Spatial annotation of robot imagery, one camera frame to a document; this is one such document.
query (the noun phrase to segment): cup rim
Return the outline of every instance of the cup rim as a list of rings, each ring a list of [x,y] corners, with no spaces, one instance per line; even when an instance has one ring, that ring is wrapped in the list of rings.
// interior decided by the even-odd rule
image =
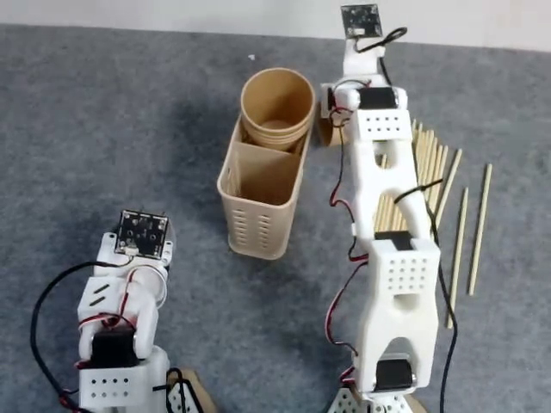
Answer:
[[[290,133],[290,132],[293,132],[297,126],[300,126],[302,123],[304,123],[305,120],[308,120],[312,117],[313,115],[313,111],[316,107],[316,92],[315,90],[313,89],[313,86],[312,84],[308,81],[308,79],[306,79],[306,77],[304,75],[302,75],[301,73],[299,73],[298,71],[294,71],[293,69],[289,69],[287,67],[270,67],[268,69],[264,69],[262,71],[258,71],[257,73],[255,73],[254,75],[252,75],[251,77],[249,77],[249,80],[247,80],[247,82],[245,82],[245,85],[243,86],[243,88],[241,89],[241,114],[246,118],[247,122],[249,122],[252,126],[254,126],[255,129],[257,129],[258,131],[260,132],[264,132],[264,133],[271,133],[273,132],[273,129],[269,129],[267,127],[264,127],[264,126],[260,126],[258,125],[254,120],[252,120],[249,115],[247,114],[247,111],[245,110],[244,108],[244,103],[243,103],[243,100],[245,98],[245,91],[247,90],[247,86],[254,80],[256,79],[257,77],[263,75],[264,73],[267,73],[267,72],[270,72],[270,71],[286,71],[286,72],[290,72],[290,73],[293,73],[294,75],[300,77],[307,85],[308,85],[308,88],[310,89],[310,95],[312,96],[312,105],[310,107],[310,109],[308,110],[308,113],[306,114],[306,116],[296,125],[293,125],[293,126],[290,126],[290,127],[286,127],[284,129],[277,129],[277,131],[279,133]]]

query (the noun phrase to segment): beige cup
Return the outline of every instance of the beige cup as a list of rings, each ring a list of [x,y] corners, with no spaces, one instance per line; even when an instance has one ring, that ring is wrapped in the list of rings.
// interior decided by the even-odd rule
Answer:
[[[312,85],[299,72],[259,71],[241,92],[243,127],[258,145],[286,151],[308,132],[315,102]]]

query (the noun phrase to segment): bundle of chopsticks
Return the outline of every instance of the bundle of chopsticks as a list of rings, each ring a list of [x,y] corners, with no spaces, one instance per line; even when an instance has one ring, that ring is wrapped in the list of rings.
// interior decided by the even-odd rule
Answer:
[[[430,210],[436,217],[436,228],[440,226],[440,221],[443,216],[446,202],[448,201],[449,191],[454,183],[457,169],[461,161],[462,150],[455,150],[455,155],[451,166],[446,173],[446,161],[448,160],[449,148],[442,145],[440,139],[435,135],[433,130],[424,130],[422,123],[417,123],[415,120],[412,123],[413,132],[413,150],[417,159],[418,169],[418,184],[428,185],[432,182],[443,180],[442,183],[431,186],[424,191],[424,197],[429,205]],[[383,155],[379,160],[382,168],[390,167],[386,155]],[[484,231],[484,221],[486,218],[486,206],[488,202],[488,193],[490,190],[490,180],[492,178],[492,165],[489,163],[486,166],[484,176],[484,187],[482,197],[480,198],[480,210],[476,238],[473,247],[473,259],[471,263],[471,272],[468,282],[468,294],[474,295],[474,286],[476,276],[478,274],[478,266],[480,259],[480,246],[482,243],[482,233]],[[468,188],[463,189],[461,199],[461,208],[459,216],[459,224],[455,239],[455,254],[453,260],[453,270],[451,287],[449,291],[450,304],[455,309],[455,301],[457,297],[457,281],[459,278],[459,269],[461,262],[461,251],[463,245],[463,236],[465,232],[465,222],[467,217],[467,200]],[[375,215],[375,231],[405,231],[407,230],[406,220],[398,207],[394,204],[392,196],[383,195],[379,200],[379,206]],[[447,322],[448,328],[452,327],[450,317]]]

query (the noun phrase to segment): circuit board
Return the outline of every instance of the circuit board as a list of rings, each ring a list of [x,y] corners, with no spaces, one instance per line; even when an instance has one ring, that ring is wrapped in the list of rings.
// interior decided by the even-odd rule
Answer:
[[[341,7],[347,39],[382,37],[377,4],[356,4]]]
[[[124,210],[117,231],[115,252],[125,254],[127,249],[138,250],[137,256],[160,259],[169,219],[164,215]]]

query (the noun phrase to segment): gray carpet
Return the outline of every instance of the gray carpet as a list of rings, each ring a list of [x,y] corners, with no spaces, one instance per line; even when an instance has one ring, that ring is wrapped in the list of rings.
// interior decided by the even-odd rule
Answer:
[[[0,28],[1,411],[61,411],[28,348],[32,305],[59,271],[95,257],[122,208],[167,212],[178,236],[157,343],[194,367],[224,412],[321,412],[349,362],[324,337],[352,269],[350,226],[331,209],[338,149],[314,144],[287,254],[228,250],[215,180],[244,81],[282,65],[338,78],[343,42],[76,28]],[[247,58],[255,54],[256,60]],[[547,412],[551,400],[551,55],[395,45],[387,67],[412,114],[464,162],[444,215],[449,273],[461,188],[471,210],[447,412]],[[464,294],[486,162],[494,164],[475,298]],[[350,193],[350,175],[345,193]],[[46,361],[77,385],[76,308],[87,274],[57,288],[40,321]],[[353,339],[360,277],[335,316]],[[443,308],[438,292],[440,308]],[[417,394],[437,411],[451,334]]]

